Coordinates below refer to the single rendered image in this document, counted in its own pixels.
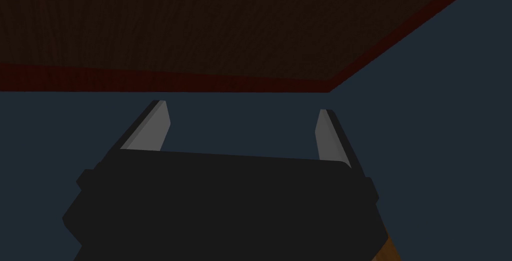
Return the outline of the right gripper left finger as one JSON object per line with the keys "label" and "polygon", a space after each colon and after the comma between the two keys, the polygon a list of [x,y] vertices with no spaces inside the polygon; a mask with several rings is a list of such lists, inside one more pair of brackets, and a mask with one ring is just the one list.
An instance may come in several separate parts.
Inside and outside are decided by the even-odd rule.
{"label": "right gripper left finger", "polygon": [[166,101],[153,100],[114,143],[113,151],[160,151],[170,123]]}

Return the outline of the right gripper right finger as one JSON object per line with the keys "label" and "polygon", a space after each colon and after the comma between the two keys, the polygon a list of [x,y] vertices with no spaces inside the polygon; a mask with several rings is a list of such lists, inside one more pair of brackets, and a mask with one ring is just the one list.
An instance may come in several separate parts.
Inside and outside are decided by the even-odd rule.
{"label": "right gripper right finger", "polygon": [[333,110],[319,111],[314,133],[320,160],[344,162],[351,169],[359,168],[353,146]]}

